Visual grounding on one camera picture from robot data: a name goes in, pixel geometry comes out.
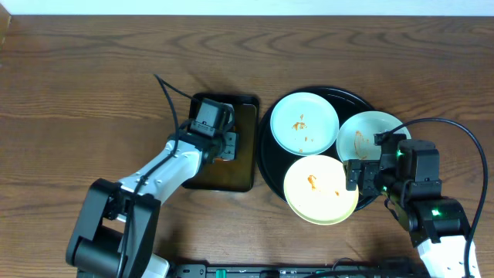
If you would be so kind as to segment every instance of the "white wall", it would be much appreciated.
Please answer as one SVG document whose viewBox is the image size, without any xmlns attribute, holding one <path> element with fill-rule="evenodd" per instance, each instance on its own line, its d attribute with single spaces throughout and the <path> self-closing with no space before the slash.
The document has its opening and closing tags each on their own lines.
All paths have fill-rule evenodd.
<svg viewBox="0 0 494 278">
<path fill-rule="evenodd" d="M 0 0 L 12 15 L 494 15 L 494 0 Z"/>
</svg>

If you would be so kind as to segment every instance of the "black plate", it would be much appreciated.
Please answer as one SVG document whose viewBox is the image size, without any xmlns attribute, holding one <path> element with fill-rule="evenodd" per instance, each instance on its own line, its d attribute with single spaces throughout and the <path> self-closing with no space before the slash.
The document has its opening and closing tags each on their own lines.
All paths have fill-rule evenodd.
<svg viewBox="0 0 494 278">
<path fill-rule="evenodd" d="M 361 97 L 348 92 L 346 90 L 331 87 L 331 86 L 311 86 L 301 88 L 293 91 L 292 93 L 307 92 L 315 93 L 318 96 L 323 97 L 334 107 L 334 110 L 338 114 L 341 125 L 355 114 L 374 110 L 372 105 L 362 99 Z M 276 101 L 269 110 L 266 112 L 259 125 L 259 139 L 257 143 L 257 165 L 261 171 L 261 175 L 273 190 L 283 201 L 286 202 L 285 194 L 283 193 L 283 179 L 288 171 L 288 168 L 297 160 L 302 158 L 299 155 L 291 154 L 285 151 L 278 145 L 271 132 L 271 126 L 269 124 L 271 120 L 271 113 L 275 105 L 280 101 Z M 336 142 L 326 151 L 323 155 L 338 157 Z M 361 199 L 359 197 L 359 203 L 355 210 L 362 209 L 366 205 L 370 204 L 374 198 Z"/>
</svg>

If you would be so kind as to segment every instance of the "black round tray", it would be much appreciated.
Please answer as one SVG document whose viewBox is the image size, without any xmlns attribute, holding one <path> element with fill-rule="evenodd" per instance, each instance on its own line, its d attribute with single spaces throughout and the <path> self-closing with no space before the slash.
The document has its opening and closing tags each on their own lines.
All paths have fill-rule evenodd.
<svg viewBox="0 0 494 278">
<path fill-rule="evenodd" d="M 346 90 L 331 87 L 331 86 L 310 86 L 293 91 L 292 93 L 307 92 L 315 93 L 318 96 L 326 99 L 334 107 L 334 110 L 338 114 L 341 125 L 355 114 L 374 110 L 372 105 L 362 99 L 361 97 L 348 92 Z M 261 175 L 273 190 L 283 201 L 286 202 L 285 194 L 283 193 L 283 179 L 288 171 L 288 168 L 297 160 L 302 158 L 299 155 L 291 154 L 285 151 L 278 145 L 275 138 L 272 136 L 271 126 L 269 124 L 271 119 L 271 113 L 275 105 L 274 103 L 262 117 L 258 130 L 258 143 L 257 143 L 257 165 L 261 171 Z M 338 157 L 336 142 L 326 151 L 323 155 L 336 158 Z M 362 209 L 366 205 L 370 204 L 375 198 L 361 198 L 357 204 L 356 211 Z"/>
</svg>

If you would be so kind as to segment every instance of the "food stain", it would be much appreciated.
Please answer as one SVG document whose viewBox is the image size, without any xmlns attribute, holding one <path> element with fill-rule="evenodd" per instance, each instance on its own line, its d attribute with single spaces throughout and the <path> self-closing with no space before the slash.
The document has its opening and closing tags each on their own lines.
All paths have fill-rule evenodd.
<svg viewBox="0 0 494 278">
<path fill-rule="evenodd" d="M 306 124 L 305 124 L 305 123 L 303 123 L 303 122 L 296 122 L 296 123 L 292 126 L 292 128 L 295 128 L 295 130 L 296 130 L 296 131 L 297 131 L 297 130 L 299 130 L 299 129 L 304 129 L 304 128 L 306 128 L 306 127 L 307 127 L 307 126 L 306 126 Z"/>
<path fill-rule="evenodd" d="M 355 140 L 354 140 L 354 147 L 355 147 L 355 154 L 360 158 L 360 159 L 365 159 L 367 158 L 367 152 L 362 151 L 361 148 L 363 147 L 362 144 L 365 142 L 365 138 L 362 135 L 360 131 L 355 131 Z"/>
<path fill-rule="evenodd" d="M 307 178 L 307 181 L 309 181 L 310 185 L 312 185 L 312 191 L 316 191 L 317 188 L 316 188 L 316 182 L 314 180 L 316 180 L 317 178 L 314 177 L 314 175 L 310 175 L 308 178 Z"/>
</svg>

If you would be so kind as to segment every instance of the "white plate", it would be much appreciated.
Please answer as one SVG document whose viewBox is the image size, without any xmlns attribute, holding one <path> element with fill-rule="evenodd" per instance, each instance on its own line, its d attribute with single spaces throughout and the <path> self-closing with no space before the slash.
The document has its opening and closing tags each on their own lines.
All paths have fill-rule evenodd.
<svg viewBox="0 0 494 278">
<path fill-rule="evenodd" d="M 358 203 L 358 188 L 353 192 L 346 189 L 343 164 L 324 155 L 301 158 L 290 166 L 283 190 L 290 208 L 302 219 L 318 225 L 343 221 Z"/>
<path fill-rule="evenodd" d="M 390 131 L 403 124 L 390 114 L 379 111 L 358 113 L 348 119 L 340 128 L 337 138 L 337 151 L 341 161 L 349 159 L 378 160 L 381 147 L 374 145 L 374 134 Z M 396 131 L 411 138 L 406 127 Z"/>
<path fill-rule="evenodd" d="M 314 93 L 293 93 L 272 111 L 271 131 L 276 142 L 292 154 L 320 154 L 337 139 L 337 112 Z"/>
</svg>

